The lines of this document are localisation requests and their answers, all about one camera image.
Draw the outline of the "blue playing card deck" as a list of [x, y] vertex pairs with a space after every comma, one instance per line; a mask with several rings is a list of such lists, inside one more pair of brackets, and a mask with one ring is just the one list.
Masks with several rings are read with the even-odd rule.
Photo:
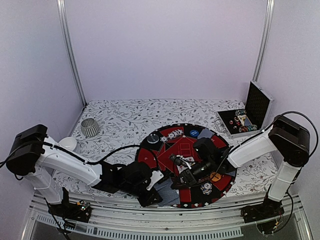
[[171, 206], [180, 204], [180, 196], [176, 189], [172, 189], [173, 182], [170, 179], [162, 183], [156, 183], [154, 188], [162, 198], [162, 201], [158, 204], [160, 207]]

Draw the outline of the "queen of hearts card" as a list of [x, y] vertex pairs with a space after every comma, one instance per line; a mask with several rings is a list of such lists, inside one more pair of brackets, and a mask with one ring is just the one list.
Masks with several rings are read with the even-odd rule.
[[181, 159], [182, 162], [188, 163], [189, 165], [195, 164], [195, 160], [194, 160], [194, 158], [192, 156], [190, 156], [190, 157], [180, 156], [179, 158]]

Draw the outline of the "white blue chip stack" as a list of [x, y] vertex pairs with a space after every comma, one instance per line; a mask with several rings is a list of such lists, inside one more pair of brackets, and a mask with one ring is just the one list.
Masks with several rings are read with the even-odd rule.
[[200, 186], [200, 190], [204, 195], [210, 195], [213, 189], [213, 185], [211, 182], [206, 182]]

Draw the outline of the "orange big blind button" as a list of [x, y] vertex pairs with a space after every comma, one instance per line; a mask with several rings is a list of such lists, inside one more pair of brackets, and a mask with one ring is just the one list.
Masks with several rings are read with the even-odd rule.
[[212, 172], [210, 174], [210, 181], [213, 183], [218, 182], [221, 178], [222, 178], [222, 176], [219, 173]]

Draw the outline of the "black dealer button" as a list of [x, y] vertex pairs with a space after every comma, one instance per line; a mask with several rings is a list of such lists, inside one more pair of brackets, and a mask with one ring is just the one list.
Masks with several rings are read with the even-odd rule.
[[160, 137], [155, 133], [151, 133], [147, 136], [146, 140], [149, 144], [156, 144], [159, 142]]

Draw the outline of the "white blue chip row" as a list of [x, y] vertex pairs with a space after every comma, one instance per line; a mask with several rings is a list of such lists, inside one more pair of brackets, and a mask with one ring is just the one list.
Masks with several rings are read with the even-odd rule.
[[183, 134], [184, 134], [184, 132], [182, 129], [176, 129], [176, 130], [173, 130], [172, 132], [170, 132], [167, 136], [162, 136], [160, 138], [160, 140], [165, 143], [169, 140], [173, 140], [175, 138], [178, 138], [178, 137], [182, 136]]

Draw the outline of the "blue small blind button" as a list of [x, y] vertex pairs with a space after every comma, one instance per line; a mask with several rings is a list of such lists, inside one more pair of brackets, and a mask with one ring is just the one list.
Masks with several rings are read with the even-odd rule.
[[200, 133], [195, 130], [195, 129], [192, 129], [190, 132], [189, 132], [190, 136], [192, 137], [197, 137]]

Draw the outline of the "blue card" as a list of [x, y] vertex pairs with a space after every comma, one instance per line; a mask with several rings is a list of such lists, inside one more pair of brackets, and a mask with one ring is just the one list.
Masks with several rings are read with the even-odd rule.
[[202, 131], [197, 136], [197, 139], [198, 140], [201, 139], [201, 138], [209, 138], [209, 139], [211, 139], [212, 136], [214, 136], [214, 135], [215, 135], [214, 131], [212, 131], [212, 130], [210, 130], [208, 128], [204, 128], [204, 129], [202, 129]]

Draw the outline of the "three of diamonds card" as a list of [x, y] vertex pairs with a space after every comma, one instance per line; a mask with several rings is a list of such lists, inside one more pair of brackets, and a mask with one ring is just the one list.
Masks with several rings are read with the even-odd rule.
[[178, 170], [178, 173], [180, 174], [180, 173], [182, 173], [184, 170], [186, 170], [186, 169], [188, 169], [188, 167], [186, 167], [186, 166], [182, 166], [182, 165], [180, 165], [180, 166], [177, 166], [177, 170]]

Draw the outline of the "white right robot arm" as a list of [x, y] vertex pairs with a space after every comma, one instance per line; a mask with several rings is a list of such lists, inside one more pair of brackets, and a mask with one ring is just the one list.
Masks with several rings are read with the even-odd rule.
[[210, 138], [202, 137], [193, 145], [201, 161], [193, 165], [186, 163], [186, 169], [178, 175], [173, 188], [202, 185], [209, 181], [211, 173], [226, 174], [259, 157], [271, 155], [277, 174], [267, 190], [267, 200], [258, 208], [262, 218], [269, 218], [278, 210], [278, 203], [313, 154], [310, 136], [307, 128], [281, 114], [256, 135], [225, 150], [217, 149]]

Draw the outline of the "round red black poker mat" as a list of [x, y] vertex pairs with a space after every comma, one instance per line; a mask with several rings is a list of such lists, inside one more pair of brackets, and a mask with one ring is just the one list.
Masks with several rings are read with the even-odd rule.
[[[173, 124], [161, 127], [151, 134], [157, 134], [159, 136], [159, 142], [156, 144], [149, 144], [147, 142], [147, 137], [141, 142], [141, 149], [137, 150], [135, 155], [135, 160], [137, 162], [146, 163], [152, 170], [160, 170], [164, 177], [157, 184], [165, 182], [170, 179], [175, 182], [175, 179], [179, 176], [179, 171], [177, 168], [174, 169], [172, 161], [169, 159], [171, 154], [181, 155], [185, 158], [193, 157], [195, 163], [200, 162], [200, 158], [196, 154], [196, 151], [193, 149], [193, 144], [198, 140], [197, 137], [190, 136], [191, 130], [197, 130], [199, 133], [206, 127], [181, 123]], [[167, 142], [162, 142], [160, 138], [162, 136], [167, 136], [170, 132], [181, 129], [183, 130], [183, 135]], [[229, 146], [226, 140], [221, 136], [215, 133], [211, 140], [214, 145], [219, 150], [226, 150]], [[221, 179], [217, 182], [211, 182], [210, 179], [208, 182], [212, 184], [212, 192], [209, 195], [204, 195], [201, 191], [201, 185], [186, 188], [186, 189], [176, 189], [179, 194], [180, 204], [172, 205], [177, 208], [198, 208], [204, 207], [209, 204], [212, 204], [226, 195], [226, 193], [231, 189], [232, 185], [235, 182], [237, 170], [230, 171], [228, 173], [220, 174]]]

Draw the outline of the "striped ceramic mug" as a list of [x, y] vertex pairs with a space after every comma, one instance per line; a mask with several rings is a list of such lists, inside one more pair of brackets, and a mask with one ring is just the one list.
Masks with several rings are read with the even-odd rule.
[[94, 118], [84, 119], [80, 123], [80, 128], [83, 135], [87, 138], [96, 136], [100, 131], [99, 125]]

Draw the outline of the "aluminium front rail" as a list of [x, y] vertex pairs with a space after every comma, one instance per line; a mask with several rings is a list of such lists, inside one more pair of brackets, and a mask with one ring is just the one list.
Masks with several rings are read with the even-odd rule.
[[63, 221], [48, 213], [35, 194], [22, 232], [24, 240], [265, 240], [257, 222], [246, 223], [241, 208], [262, 202], [262, 193], [224, 197], [205, 207], [140, 207], [135, 199], [71, 194], [91, 202], [87, 223], [78, 222], [63, 234]]

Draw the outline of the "left aluminium frame post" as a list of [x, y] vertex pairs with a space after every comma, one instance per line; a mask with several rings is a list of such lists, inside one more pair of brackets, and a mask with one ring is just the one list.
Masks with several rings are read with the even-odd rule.
[[72, 46], [72, 40], [71, 40], [71, 35], [70, 35], [70, 30], [68, 26], [68, 19], [67, 19], [67, 12], [66, 12], [66, 6], [65, 6], [65, 1], [64, 0], [57, 0], [57, 10], [58, 10], [58, 15], [59, 15], [59, 21], [61, 25], [61, 31], [66, 47], [66, 52], [67, 52], [67, 57], [68, 61], [70, 64], [71, 68], [71, 73], [73, 76], [73, 80], [75, 83], [75, 87], [80, 99], [80, 102], [83, 107], [87, 105], [87, 100], [85, 97], [85, 91], [83, 89], [83, 85], [81, 83], [77, 63], [76, 63], [76, 58], [75, 54], [73, 51], [73, 46]]

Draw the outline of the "aluminium frame post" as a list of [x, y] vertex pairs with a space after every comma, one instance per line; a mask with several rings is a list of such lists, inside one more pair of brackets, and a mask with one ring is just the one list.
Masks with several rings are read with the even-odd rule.
[[75, 87], [80, 99], [80, 102], [83, 107], [87, 105], [87, 100], [85, 97], [85, 91], [83, 89], [83, 85], [81, 83], [77, 63], [76, 63], [76, 58], [75, 54], [73, 51], [73, 46], [72, 46], [72, 40], [71, 40], [71, 35], [70, 35], [70, 30], [68, 26], [68, 19], [67, 19], [67, 12], [66, 12], [66, 6], [65, 6], [65, 1], [64, 0], [57, 0], [57, 10], [58, 10], [58, 15], [59, 15], [59, 21], [61, 25], [61, 31], [66, 47], [66, 52], [67, 52], [67, 57], [68, 61], [70, 64], [71, 68], [71, 73], [73, 76], [73, 80], [75, 83]]
[[262, 36], [261, 36], [258, 56], [257, 56], [257, 60], [256, 60], [256, 64], [255, 64], [255, 68], [252, 76], [252, 81], [255, 83], [259, 81], [265, 53], [267, 50], [268, 40], [269, 40], [272, 21], [273, 21], [274, 7], [275, 7], [275, 0], [267, 0], [263, 28], [262, 28]]

